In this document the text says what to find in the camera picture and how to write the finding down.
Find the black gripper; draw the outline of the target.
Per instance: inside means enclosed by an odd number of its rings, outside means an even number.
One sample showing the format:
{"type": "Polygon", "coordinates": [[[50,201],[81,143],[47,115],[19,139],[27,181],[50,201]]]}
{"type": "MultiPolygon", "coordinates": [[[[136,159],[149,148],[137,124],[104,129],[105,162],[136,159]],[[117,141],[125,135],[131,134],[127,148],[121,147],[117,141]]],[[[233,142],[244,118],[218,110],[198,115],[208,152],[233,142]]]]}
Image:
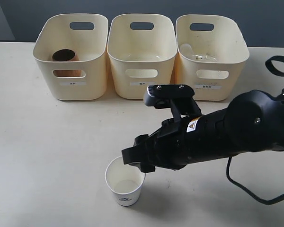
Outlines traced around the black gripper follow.
{"type": "Polygon", "coordinates": [[[175,133],[162,127],[134,139],[133,147],[122,150],[123,163],[151,173],[156,167],[181,169],[188,164],[234,156],[234,143],[224,128],[226,110],[200,118],[184,117],[175,133]]]}

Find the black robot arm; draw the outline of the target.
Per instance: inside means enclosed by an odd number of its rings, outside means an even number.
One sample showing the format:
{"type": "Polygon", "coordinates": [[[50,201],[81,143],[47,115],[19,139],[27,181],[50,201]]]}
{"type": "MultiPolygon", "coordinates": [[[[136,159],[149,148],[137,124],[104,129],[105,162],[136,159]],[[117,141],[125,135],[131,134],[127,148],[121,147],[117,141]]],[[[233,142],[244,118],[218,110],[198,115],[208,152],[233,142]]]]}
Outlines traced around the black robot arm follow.
{"type": "Polygon", "coordinates": [[[124,164],[150,173],[157,167],[186,165],[233,157],[245,152],[284,151],[284,90],[279,96],[252,90],[221,110],[202,114],[187,85],[152,85],[146,106],[169,108],[172,118],[154,133],[136,137],[122,151],[124,164]]]}

